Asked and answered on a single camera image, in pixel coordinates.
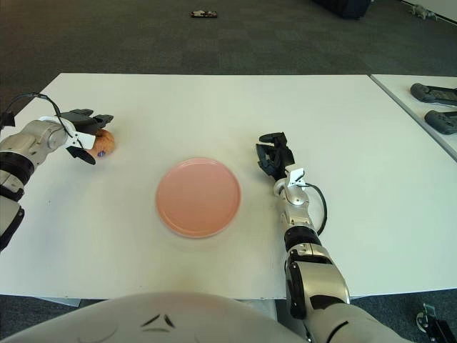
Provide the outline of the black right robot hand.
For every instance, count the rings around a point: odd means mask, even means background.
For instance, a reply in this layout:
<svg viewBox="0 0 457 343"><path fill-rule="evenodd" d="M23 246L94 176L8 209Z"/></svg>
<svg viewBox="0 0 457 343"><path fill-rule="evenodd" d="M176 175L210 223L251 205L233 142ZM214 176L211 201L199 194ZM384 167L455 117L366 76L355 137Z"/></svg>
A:
<svg viewBox="0 0 457 343"><path fill-rule="evenodd" d="M283 132L264 134L258 139L256 153L258 166L275 181L275 187L307 187L304 168L296 166L293 152L287 146Z"/></svg>

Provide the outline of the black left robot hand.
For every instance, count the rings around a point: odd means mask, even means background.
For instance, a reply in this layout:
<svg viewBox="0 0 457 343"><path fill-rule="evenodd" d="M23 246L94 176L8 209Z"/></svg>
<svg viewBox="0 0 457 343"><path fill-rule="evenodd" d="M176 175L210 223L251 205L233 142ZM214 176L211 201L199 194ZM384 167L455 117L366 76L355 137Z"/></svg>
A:
<svg viewBox="0 0 457 343"><path fill-rule="evenodd" d="M91 148L83 148L82 140L66 148L73 158L81 159L91 165L95 165L96 159L103 158L115 149L113 134L104 128L114 117L111 115L92 116L93 112L90 109L74 109L61 114L64 119L74 125L78 133L95 137Z"/></svg>

